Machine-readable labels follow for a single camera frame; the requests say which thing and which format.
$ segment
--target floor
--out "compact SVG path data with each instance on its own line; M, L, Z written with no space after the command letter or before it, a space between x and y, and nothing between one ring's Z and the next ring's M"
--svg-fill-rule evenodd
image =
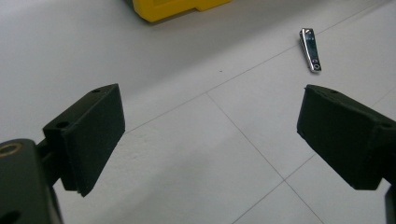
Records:
M396 1L233 0L149 24L123 0L0 2L0 141L119 83L127 132L65 223L386 223L297 134L304 87L396 119ZM323 71L298 44L314 28Z

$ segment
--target yellow object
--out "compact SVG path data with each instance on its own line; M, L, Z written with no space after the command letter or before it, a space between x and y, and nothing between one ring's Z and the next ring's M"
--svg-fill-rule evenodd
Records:
M147 21L176 15L193 8L204 11L216 7L231 0L132 0L134 11Z

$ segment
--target screw hole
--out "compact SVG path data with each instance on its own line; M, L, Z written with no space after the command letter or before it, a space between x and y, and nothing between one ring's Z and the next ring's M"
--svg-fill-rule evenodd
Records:
M6 157L8 155L16 153L22 148L21 143L13 143L0 147L0 157Z
M57 128L65 128L65 127L67 127L67 126L69 126L69 122L67 122L67 121L64 121L64 122L60 122L60 123L58 123L57 125L56 125L56 127Z
M18 221L18 219L20 219L20 217L21 217L21 212L12 211L12 212L6 213L2 217L0 217L0 223L1 224L13 224L13 223L16 223L16 221Z

